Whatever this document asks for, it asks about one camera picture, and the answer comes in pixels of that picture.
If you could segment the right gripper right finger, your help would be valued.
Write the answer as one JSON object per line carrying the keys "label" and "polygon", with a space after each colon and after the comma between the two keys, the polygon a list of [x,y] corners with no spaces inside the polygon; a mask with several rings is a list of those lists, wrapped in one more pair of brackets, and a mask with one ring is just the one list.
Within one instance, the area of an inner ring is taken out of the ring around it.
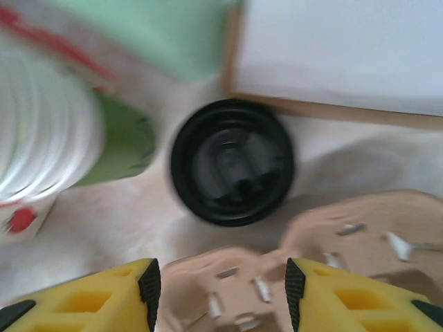
{"label": "right gripper right finger", "polygon": [[308,259],[288,259],[285,292],[294,331],[442,330],[425,296]]}

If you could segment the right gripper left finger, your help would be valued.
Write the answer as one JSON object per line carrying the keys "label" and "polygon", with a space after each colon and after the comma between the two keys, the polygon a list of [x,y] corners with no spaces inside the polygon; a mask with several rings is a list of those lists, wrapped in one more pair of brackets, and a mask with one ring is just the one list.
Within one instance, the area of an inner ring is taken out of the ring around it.
{"label": "right gripper left finger", "polygon": [[153,331],[161,276],[139,259],[24,295],[1,309],[2,331]]}

